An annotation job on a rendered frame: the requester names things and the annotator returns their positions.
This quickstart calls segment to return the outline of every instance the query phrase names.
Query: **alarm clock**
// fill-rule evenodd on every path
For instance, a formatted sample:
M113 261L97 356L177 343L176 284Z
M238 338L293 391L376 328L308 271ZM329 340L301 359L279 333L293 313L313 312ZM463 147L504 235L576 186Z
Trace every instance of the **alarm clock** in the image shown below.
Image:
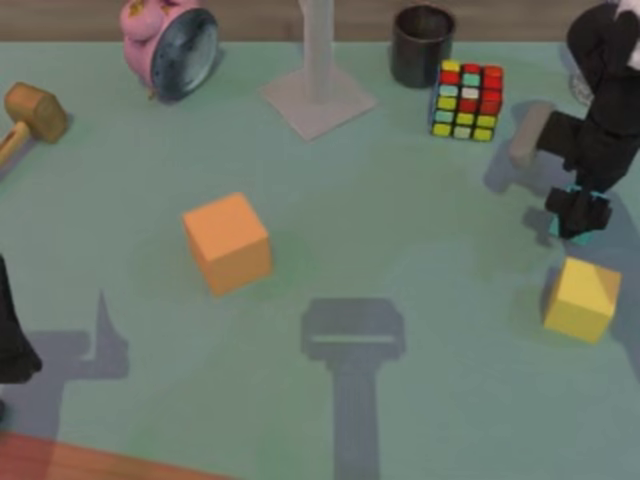
M120 27L127 65L159 99L186 97L216 63L218 22L198 0L130 0Z

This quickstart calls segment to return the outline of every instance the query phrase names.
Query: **black mug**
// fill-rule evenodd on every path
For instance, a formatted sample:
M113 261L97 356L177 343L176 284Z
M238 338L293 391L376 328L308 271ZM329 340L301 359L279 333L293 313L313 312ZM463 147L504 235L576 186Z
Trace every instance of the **black mug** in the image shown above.
M401 10L393 21L391 74L409 88L435 85L440 62L451 56L456 19L428 3Z

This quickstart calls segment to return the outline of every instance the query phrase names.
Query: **white pole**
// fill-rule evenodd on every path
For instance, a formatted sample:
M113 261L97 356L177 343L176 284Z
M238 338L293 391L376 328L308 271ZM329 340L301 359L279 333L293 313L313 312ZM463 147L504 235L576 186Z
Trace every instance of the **white pole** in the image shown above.
M300 0L304 16L304 84L311 103L331 96L334 0Z

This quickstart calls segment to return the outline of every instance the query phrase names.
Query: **table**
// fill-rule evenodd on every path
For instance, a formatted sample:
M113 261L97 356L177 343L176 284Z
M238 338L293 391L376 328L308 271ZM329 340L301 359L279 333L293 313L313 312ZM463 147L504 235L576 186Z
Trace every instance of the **table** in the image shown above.
M563 49L455 46L506 70L490 144L425 134L428 94L392 82L384 44L336 47L379 106L305 144L258 93L300 49L225 50L200 91L164 106L117 44L0 44L0 90L35 84L73 115L58 145L34 145L0 183L0 251L45 361L32 383L4 387L7 428L244 479L326 480L353 467L338 451L334 472L335 406L372 415L340 443L370 448L360 478L638 475L640 170L615 188L609 229L578 249L539 234L544 195L570 180L560 162L516 175L504 155L524 102L581 112ZM235 191L271 232L276 270L216 299L180 215ZM541 326L567 254L624 274L597 346ZM331 311L345 298L392 305L404 350L375 385L352 372L334 395L302 319L314 300Z

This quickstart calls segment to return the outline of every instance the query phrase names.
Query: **white pedestal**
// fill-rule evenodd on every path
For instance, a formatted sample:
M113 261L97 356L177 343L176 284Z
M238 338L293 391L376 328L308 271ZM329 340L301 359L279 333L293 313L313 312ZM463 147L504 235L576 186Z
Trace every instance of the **white pedestal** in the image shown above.
M307 141L372 109L376 101L333 63L333 0L303 0L304 68L261 89Z

